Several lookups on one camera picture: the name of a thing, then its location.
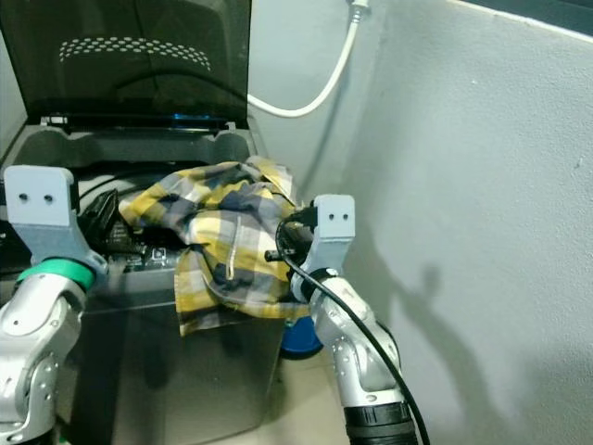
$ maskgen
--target tinted glass lid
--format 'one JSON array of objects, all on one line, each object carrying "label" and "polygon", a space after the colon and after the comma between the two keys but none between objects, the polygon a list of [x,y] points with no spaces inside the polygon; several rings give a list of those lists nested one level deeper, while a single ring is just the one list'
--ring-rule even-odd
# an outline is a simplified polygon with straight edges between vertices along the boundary
[{"label": "tinted glass lid", "polygon": [[0,26],[32,122],[241,124],[250,10],[251,0],[2,0]]}]

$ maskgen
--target white cable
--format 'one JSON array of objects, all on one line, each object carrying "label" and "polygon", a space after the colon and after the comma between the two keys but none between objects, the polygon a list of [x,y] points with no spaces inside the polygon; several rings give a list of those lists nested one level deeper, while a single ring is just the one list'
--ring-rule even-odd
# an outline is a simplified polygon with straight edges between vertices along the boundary
[{"label": "white cable", "polygon": [[348,28],[346,40],[344,41],[344,47],[342,48],[340,58],[337,60],[334,72],[332,73],[329,81],[327,81],[327,84],[323,90],[310,104],[299,109],[282,109],[277,108],[274,105],[270,105],[252,95],[247,95],[247,101],[249,104],[279,118],[301,118],[315,111],[323,102],[325,102],[325,99],[327,99],[330,93],[332,93],[338,81],[340,80],[340,77],[342,76],[342,72],[344,72],[344,67],[348,62],[350,53],[352,52],[352,46],[354,46],[354,41],[356,40],[356,33],[359,30],[359,23],[362,17],[363,9],[365,9],[365,7],[360,7],[359,5],[357,5],[355,8],[352,21],[350,22],[350,26]]}]

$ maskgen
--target green ring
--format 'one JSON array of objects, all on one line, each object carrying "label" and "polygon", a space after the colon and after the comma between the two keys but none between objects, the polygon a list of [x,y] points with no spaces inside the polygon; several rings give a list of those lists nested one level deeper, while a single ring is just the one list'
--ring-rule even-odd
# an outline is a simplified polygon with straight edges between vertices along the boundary
[{"label": "green ring", "polygon": [[91,269],[72,260],[52,259],[40,262],[36,266],[27,269],[19,275],[22,281],[25,278],[38,273],[54,273],[64,276],[88,290],[95,282],[95,274]]}]

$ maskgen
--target floor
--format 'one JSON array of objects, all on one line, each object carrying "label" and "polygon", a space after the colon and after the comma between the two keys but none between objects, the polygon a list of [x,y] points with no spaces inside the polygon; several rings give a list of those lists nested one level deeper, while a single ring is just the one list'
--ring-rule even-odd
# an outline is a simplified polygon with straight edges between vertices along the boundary
[{"label": "floor", "polygon": [[347,445],[331,357],[281,360],[262,426],[208,445]]}]

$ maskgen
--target plaid cloth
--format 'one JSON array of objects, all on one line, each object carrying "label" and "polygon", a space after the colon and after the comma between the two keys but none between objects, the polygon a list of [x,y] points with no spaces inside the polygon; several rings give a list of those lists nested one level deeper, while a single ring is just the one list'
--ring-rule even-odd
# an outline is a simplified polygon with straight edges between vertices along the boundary
[{"label": "plaid cloth", "polygon": [[120,203],[132,228],[169,228],[188,246],[174,283],[182,336],[248,316],[308,314],[289,296],[288,267],[264,260],[276,249],[278,223],[295,210],[295,194],[285,167],[251,157],[170,174]]}]

